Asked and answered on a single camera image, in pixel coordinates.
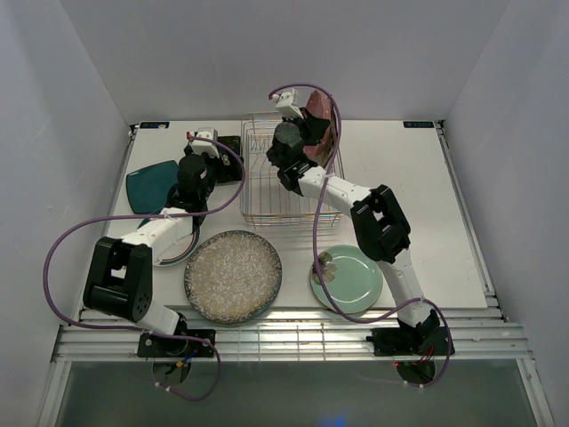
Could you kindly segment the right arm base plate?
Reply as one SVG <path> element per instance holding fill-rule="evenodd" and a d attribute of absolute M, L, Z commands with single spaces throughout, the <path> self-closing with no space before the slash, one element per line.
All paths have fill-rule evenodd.
<path fill-rule="evenodd" d="M 402 328 L 380 327 L 372 329 L 365 339 L 373 345 L 375 356 L 446 356 L 455 353 L 442 327 L 426 337 Z"/>

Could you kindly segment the pink polka dot plate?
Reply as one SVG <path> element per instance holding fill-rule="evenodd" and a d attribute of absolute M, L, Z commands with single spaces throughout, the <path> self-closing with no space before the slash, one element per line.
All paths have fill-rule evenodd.
<path fill-rule="evenodd" d="M 309 140 L 305 144 L 304 152 L 313 161 L 320 165 L 321 152 L 323 149 L 322 139 L 326 130 L 335 116 L 330 98 L 324 93 L 314 90 L 304 108 L 304 117 L 308 122 Z"/>

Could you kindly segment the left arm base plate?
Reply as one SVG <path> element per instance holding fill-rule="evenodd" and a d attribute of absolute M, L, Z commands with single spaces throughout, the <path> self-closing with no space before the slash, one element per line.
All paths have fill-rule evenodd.
<path fill-rule="evenodd" d="M 210 358 L 214 355 L 212 348 L 201 341 L 215 344 L 216 331 L 214 329 L 189 329 L 187 336 L 199 338 L 200 341 L 163 338 L 155 334 L 144 333 L 139 339 L 136 355 L 139 358 L 179 358 L 188 356 L 193 358 Z"/>

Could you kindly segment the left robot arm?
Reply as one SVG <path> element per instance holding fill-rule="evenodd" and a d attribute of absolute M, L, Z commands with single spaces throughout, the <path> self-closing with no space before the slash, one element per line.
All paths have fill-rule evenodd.
<path fill-rule="evenodd" d="M 178 245 L 196 238 L 208 200 L 228 165 L 229 155 L 243 168 L 241 157 L 209 141 L 190 143 L 178 163 L 177 182 L 170 188 L 156 218 L 120 238 L 103 237 L 95 245 L 86 279 L 84 305 L 132 322 L 157 336 L 169 355 L 188 347 L 188 333 L 180 313 L 157 302 L 153 269 Z"/>

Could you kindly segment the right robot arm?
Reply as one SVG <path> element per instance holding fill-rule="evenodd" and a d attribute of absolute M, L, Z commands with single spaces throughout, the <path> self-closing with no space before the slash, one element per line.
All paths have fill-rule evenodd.
<path fill-rule="evenodd" d="M 453 354 L 453 340 L 440 309 L 422 292 L 411 251 L 411 227 L 393 191 L 352 184 L 309 159 L 304 149 L 320 142 L 330 121 L 285 118 L 273 133 L 267 152 L 281 184 L 301 197 L 328 204 L 347 215 L 359 249 L 377 263 L 396 304 L 396 328 L 375 329 L 370 337 L 376 354 L 405 355 L 426 351 Z"/>

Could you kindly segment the cream flower square plate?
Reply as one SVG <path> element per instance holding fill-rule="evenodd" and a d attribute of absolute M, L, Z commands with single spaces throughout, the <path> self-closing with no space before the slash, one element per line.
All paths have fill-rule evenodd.
<path fill-rule="evenodd" d="M 323 149 L 320 158 L 321 160 L 320 165 L 322 167 L 327 167 L 336 145 L 337 145 L 336 122 L 332 118 L 328 126 L 328 129 L 326 130 L 325 136 L 322 139 Z"/>

